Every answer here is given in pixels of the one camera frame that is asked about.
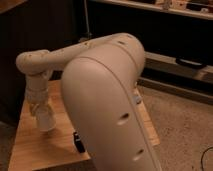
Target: wooden platform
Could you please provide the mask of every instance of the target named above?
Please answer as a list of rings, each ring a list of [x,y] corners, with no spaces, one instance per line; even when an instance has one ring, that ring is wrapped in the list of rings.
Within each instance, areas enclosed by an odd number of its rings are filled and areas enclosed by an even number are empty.
[[[27,0],[0,0],[0,14],[4,13]]]
[[[39,170],[90,159],[87,153],[79,154],[74,146],[74,131],[61,101],[59,81],[50,82],[50,100],[55,111],[56,128],[49,133],[41,133],[36,128],[35,118],[29,113],[24,101],[9,171]],[[141,116],[153,145],[159,139],[143,103],[139,105]]]

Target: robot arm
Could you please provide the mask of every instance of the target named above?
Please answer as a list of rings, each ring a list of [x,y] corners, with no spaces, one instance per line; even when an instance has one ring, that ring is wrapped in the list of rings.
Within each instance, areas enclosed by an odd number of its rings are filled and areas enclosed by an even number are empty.
[[[144,56],[140,42],[122,33],[53,52],[23,53],[17,65],[27,74],[26,97],[32,108],[38,106],[32,112],[41,130],[55,124],[47,104],[48,71],[63,70],[65,108],[96,168],[160,171],[134,100]]]
[[[36,117],[40,131],[50,131],[55,127],[53,111],[48,104],[48,80],[52,71],[62,71],[80,53],[107,43],[109,40],[122,40],[123,34],[114,34],[56,51],[38,50],[24,52],[16,59],[18,69],[26,75],[25,98],[30,104],[32,116]]]

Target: black cable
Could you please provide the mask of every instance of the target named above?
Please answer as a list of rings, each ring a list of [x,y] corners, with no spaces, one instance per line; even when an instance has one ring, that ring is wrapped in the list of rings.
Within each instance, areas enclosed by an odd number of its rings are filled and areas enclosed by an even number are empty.
[[[209,147],[209,148],[207,148],[204,152],[203,152],[203,154],[202,154],[202,156],[201,156],[201,160],[200,160],[200,164],[201,164],[201,171],[204,171],[204,167],[203,167],[203,158],[204,158],[204,155],[206,154],[206,152],[208,152],[209,150],[213,150],[213,147]]]

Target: speckled floor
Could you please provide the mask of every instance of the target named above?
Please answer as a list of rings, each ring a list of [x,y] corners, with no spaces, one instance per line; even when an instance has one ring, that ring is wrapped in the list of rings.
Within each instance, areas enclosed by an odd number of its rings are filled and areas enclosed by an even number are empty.
[[[213,105],[143,88],[143,99],[161,140],[155,146],[163,171],[200,171],[202,152],[213,146]],[[0,123],[0,171],[6,171],[15,130]],[[213,170],[213,150],[204,157]],[[95,171],[91,161],[46,169]]]

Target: dark background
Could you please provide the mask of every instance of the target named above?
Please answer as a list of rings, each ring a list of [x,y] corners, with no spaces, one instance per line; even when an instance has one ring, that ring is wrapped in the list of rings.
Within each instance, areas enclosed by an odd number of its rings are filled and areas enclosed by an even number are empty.
[[[93,37],[129,32],[147,51],[213,64],[212,21],[91,1],[88,10]],[[1,14],[0,120],[19,120],[25,78],[15,66],[17,55],[62,48],[85,35],[83,0],[29,0]]]

